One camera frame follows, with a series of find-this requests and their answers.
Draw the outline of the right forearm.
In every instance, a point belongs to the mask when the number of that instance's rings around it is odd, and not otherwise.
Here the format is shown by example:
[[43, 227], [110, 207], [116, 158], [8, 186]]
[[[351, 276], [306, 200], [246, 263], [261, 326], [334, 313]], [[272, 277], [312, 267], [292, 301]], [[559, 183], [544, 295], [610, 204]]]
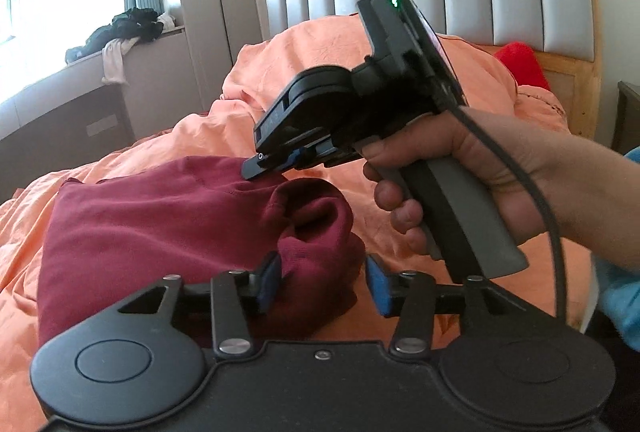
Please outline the right forearm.
[[550, 132], [544, 195], [562, 236], [618, 267], [638, 270], [638, 163], [583, 137]]

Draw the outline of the right hand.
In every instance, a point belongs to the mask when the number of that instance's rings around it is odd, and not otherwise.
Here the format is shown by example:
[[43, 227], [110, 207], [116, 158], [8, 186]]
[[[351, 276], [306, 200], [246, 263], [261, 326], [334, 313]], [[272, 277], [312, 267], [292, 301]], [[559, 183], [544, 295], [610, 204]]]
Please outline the right hand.
[[416, 252], [464, 275], [502, 276], [525, 269], [518, 244], [541, 233], [553, 256], [563, 252], [532, 160], [533, 138], [544, 133], [523, 120], [456, 107], [354, 146], [378, 183], [378, 207], [392, 213]]

